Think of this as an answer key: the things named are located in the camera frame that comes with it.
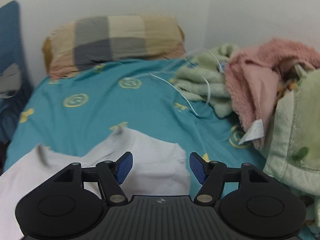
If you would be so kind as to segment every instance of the white wall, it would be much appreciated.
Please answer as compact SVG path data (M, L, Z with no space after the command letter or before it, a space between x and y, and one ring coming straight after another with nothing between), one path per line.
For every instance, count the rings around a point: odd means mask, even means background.
M272 37L297 40L320 52L320 0L212 0L205 46L249 46Z
M0 6L11 0L0 0ZM156 13L176 17L186 33L186 49L203 45L210 0L17 0L32 83L45 76L41 47L54 28L83 17Z
M0 6L11 0L0 0ZM302 41L320 51L320 0L17 0L31 81L45 76L41 47L54 28L83 17L156 13L174 16L186 50L225 42L260 44L271 37Z

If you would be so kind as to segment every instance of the white garment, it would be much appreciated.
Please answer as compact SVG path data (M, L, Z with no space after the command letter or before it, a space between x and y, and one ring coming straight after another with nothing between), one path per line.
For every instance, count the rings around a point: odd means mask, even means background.
M23 237L15 219L15 207L27 193L72 162L94 167L104 160L116 161L126 151L133 155L133 167L121 185L131 195L189 195L186 153L178 144L154 139L139 131L118 128L84 157L56 153L39 145L0 176L0 240ZM85 189L100 197L97 183Z

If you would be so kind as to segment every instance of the bed sheet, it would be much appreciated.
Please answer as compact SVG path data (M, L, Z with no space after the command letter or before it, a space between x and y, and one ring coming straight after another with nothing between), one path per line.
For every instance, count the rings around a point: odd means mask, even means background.
M138 130L159 140L178 143L186 152L197 152L205 160L218 160L229 167L244 162L263 169L265 159L251 143L238 146L243 131L238 117L219 119L203 102L186 100L169 84L152 76L126 79L140 73L159 71L172 60L124 60L97 65L71 79L44 79L35 89L7 150L4 169L18 161L36 144L74 156L84 156L117 126ZM158 76L170 81L172 75ZM190 195L201 185L191 174ZM223 196L237 189L227 183ZM307 228L303 239L314 239Z

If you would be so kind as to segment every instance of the pink fleece garment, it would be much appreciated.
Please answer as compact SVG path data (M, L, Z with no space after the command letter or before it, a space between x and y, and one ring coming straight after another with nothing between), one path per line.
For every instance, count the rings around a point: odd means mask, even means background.
M224 71L226 87L244 131L253 121L262 119L266 133L278 83L295 63L306 68L320 68L320 54L300 42L273 38L259 47L241 49L231 56ZM264 138L252 142L261 150Z

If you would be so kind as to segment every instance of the green towel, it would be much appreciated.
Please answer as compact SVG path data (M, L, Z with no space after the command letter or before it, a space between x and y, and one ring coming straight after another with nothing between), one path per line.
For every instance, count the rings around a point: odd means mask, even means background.
M306 73L295 65L300 80L277 104L271 145L264 172L315 199L315 224L320 226L320 70Z
M233 44L214 47L210 52L224 65L230 55L239 49ZM230 94L225 88L225 76L219 71L219 64L209 52L202 52L191 59L187 58L175 75L175 87L192 101L206 101L210 85L210 105L219 118L232 113Z

